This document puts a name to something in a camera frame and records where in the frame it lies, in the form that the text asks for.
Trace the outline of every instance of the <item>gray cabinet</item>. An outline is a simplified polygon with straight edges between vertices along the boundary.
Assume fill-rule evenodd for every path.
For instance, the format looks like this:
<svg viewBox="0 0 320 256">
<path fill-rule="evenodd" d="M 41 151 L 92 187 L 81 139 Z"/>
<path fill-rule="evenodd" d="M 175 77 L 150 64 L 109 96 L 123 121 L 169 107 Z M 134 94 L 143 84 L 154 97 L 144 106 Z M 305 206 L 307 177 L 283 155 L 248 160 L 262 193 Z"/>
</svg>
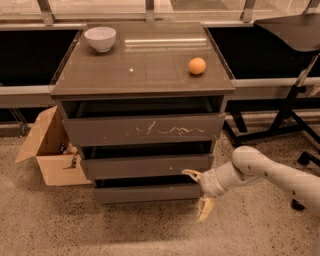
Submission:
<svg viewBox="0 0 320 256">
<path fill-rule="evenodd" d="M 94 53 L 81 37 L 52 92 L 96 199 L 122 203 L 198 198 L 199 186 L 181 171 L 211 168 L 225 118 L 224 95 L 234 90 L 205 29 L 198 23 L 109 26 L 118 33 L 111 52 Z M 177 35 L 188 38 L 186 42 L 201 39 L 202 45 L 185 43 L 181 49 L 168 44 L 166 51 L 149 46 L 147 52 L 126 48 L 132 36 L 150 35 L 168 42 Z M 177 65 L 194 55 L 208 65 L 198 77 L 190 75 L 186 65 Z M 159 70 L 150 69 L 159 59 L 169 64 L 174 60 L 175 69 L 161 63 Z M 110 69 L 112 77 L 106 76 Z"/>
</svg>

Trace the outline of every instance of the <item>cabinet top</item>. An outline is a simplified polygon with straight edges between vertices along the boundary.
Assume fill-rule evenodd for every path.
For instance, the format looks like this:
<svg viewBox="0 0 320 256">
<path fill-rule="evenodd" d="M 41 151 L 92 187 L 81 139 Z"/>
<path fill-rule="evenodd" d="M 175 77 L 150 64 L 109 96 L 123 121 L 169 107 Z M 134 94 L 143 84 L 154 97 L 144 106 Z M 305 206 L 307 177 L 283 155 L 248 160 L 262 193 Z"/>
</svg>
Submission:
<svg viewBox="0 0 320 256">
<path fill-rule="evenodd" d="M 110 51 L 98 53 L 82 33 L 51 96 L 55 99 L 224 95 L 234 86 L 200 23 L 118 23 Z M 189 73 L 192 58 L 206 71 Z"/>
</svg>

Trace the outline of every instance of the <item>concrete floor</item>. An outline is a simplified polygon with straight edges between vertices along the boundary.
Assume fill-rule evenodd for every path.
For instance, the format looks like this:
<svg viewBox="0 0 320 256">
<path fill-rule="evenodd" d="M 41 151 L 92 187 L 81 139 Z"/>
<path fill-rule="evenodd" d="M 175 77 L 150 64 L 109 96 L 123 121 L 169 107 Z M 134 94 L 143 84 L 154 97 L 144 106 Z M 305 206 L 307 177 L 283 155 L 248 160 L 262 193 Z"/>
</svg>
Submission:
<svg viewBox="0 0 320 256">
<path fill-rule="evenodd" d="M 320 115 L 313 116 L 308 120 L 318 129 Z M 253 129 L 270 122 L 245 118 Z M 195 200 L 99 205 L 90 185 L 48 187 L 35 159 L 15 164 L 24 138 L 11 137 L 12 127 L 0 130 L 0 255 L 312 255 L 319 217 L 291 209 L 290 196 L 267 181 L 229 191 L 202 224 Z M 317 149 L 303 133 L 251 144 L 276 161 L 320 173 L 296 161 L 302 150 Z M 232 149 L 223 132 L 213 166 L 228 161 Z"/>
</svg>

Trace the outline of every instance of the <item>cardboard box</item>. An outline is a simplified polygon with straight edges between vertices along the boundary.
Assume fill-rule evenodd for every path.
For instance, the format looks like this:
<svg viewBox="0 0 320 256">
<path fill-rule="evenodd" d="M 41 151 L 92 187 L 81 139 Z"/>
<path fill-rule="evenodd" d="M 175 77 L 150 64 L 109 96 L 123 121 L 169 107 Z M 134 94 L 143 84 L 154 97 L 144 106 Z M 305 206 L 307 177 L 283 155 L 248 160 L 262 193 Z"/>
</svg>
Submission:
<svg viewBox="0 0 320 256">
<path fill-rule="evenodd" d="M 61 143 L 68 147 L 70 153 L 59 153 Z M 48 186 L 91 184 L 83 173 L 79 155 L 76 168 L 68 168 L 72 164 L 73 152 L 76 148 L 70 145 L 60 112 L 57 107 L 52 107 L 39 114 L 15 162 L 35 157 Z"/>
</svg>

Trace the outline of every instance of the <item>black table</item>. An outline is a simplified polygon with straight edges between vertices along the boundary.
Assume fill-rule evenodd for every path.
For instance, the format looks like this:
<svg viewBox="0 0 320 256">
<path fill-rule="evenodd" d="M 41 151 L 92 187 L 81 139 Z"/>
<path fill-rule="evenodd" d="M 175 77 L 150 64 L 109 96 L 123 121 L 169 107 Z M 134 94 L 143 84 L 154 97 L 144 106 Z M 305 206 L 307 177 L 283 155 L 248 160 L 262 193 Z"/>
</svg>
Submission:
<svg viewBox="0 0 320 256">
<path fill-rule="evenodd" d="M 305 92 L 306 88 L 303 85 L 304 81 L 320 55 L 320 14 L 295 15 L 256 20 L 254 26 L 266 30 L 278 37 L 290 47 L 294 54 L 308 55 L 312 56 L 312 58 L 309 65 L 301 70 L 300 75 L 295 84 L 292 85 L 284 104 L 280 106 L 278 114 L 268 130 L 236 136 L 227 122 L 225 122 L 224 128 L 233 139 L 235 146 L 241 146 L 243 142 L 250 140 L 301 130 L 307 131 L 310 136 L 320 143 L 319 136 L 292 110 L 298 94 Z M 283 120 L 288 117 L 292 117 L 297 124 L 280 127 Z"/>
</svg>

